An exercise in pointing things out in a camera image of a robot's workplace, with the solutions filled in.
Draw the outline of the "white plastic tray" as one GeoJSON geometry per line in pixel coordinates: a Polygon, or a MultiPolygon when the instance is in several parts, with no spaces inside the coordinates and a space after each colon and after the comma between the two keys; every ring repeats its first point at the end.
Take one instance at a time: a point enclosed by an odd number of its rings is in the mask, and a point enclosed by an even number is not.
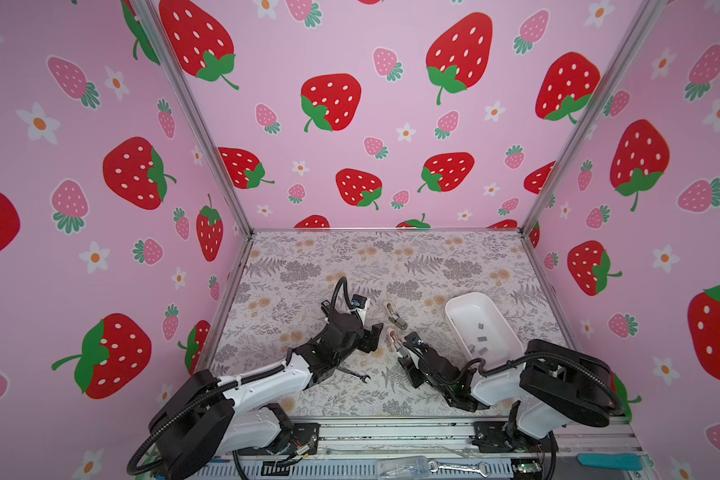
{"type": "Polygon", "coordinates": [[[490,297],[472,292],[447,301],[445,314],[469,359],[483,359],[493,369],[521,357],[525,350],[510,324],[490,297]]]}

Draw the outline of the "pink mini stapler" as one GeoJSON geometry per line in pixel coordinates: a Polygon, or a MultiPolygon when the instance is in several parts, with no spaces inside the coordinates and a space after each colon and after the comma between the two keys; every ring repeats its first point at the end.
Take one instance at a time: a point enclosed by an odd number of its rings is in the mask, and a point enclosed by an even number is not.
{"type": "Polygon", "coordinates": [[[401,355],[401,350],[404,348],[402,342],[399,339],[399,336],[397,332],[394,329],[388,329],[387,333],[387,341],[390,346],[390,348],[398,355],[401,355]]]}

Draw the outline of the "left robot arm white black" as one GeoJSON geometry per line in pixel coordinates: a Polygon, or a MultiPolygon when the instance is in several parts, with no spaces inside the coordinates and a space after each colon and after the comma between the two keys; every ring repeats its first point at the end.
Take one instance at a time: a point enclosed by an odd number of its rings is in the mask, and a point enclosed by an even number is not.
{"type": "Polygon", "coordinates": [[[186,479],[220,453],[275,444],[290,427],[275,400],[326,381],[356,351],[377,349],[382,326],[367,324],[368,304],[340,278],[321,304],[322,330],[283,359],[236,376],[192,374],[150,421],[127,474],[186,479]]]}

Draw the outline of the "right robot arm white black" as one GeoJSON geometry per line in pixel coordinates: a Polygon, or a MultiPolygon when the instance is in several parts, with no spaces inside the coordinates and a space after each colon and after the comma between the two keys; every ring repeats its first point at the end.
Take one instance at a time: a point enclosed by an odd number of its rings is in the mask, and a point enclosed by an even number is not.
{"type": "Polygon", "coordinates": [[[390,339],[412,386],[428,384],[448,406],[474,413],[514,401],[505,423],[475,430],[472,444],[482,452],[554,453],[555,429],[571,422],[604,428],[626,412],[605,362],[545,340],[493,368],[483,358],[458,368],[415,332],[390,339]]]}

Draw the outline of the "small silver table wrench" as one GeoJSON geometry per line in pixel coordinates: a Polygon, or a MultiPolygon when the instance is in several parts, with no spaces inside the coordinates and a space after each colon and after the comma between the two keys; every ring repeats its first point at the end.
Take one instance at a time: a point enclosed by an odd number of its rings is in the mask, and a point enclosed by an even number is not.
{"type": "Polygon", "coordinates": [[[370,376],[369,376],[368,374],[366,374],[366,373],[360,373],[360,372],[355,372],[355,371],[353,371],[353,370],[351,370],[351,369],[348,369],[348,368],[346,368],[346,367],[338,366],[338,367],[336,368],[336,370],[339,371],[339,372],[341,372],[341,373],[350,375],[350,376],[352,376],[352,377],[354,377],[354,378],[357,378],[357,379],[359,379],[359,380],[360,380],[361,382],[363,382],[363,383],[367,383],[367,382],[370,380],[370,376]]]}

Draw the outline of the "clear plastic bag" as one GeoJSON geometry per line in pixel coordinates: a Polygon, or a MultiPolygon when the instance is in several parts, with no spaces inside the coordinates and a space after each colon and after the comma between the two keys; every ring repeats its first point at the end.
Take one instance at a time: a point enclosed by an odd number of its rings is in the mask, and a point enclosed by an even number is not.
{"type": "Polygon", "coordinates": [[[429,460],[424,456],[409,456],[378,460],[379,480],[420,480],[431,476],[429,460]]]}

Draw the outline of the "aluminium rail base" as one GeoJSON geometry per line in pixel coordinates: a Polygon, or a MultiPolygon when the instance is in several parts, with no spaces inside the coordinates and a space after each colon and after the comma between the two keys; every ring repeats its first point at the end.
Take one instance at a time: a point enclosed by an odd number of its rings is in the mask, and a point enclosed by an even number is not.
{"type": "Polygon", "coordinates": [[[302,445],[318,460],[382,458],[409,455],[461,459],[523,457],[549,459],[581,454],[638,457],[647,468],[647,455],[625,418],[603,428],[568,421],[540,440],[525,437],[519,420],[510,416],[439,417],[284,417],[272,407],[235,416],[226,431],[209,440],[183,446],[167,435],[157,448],[162,455],[175,448],[189,460],[195,474],[213,460],[229,460],[234,452],[273,460],[286,457],[302,445]]]}

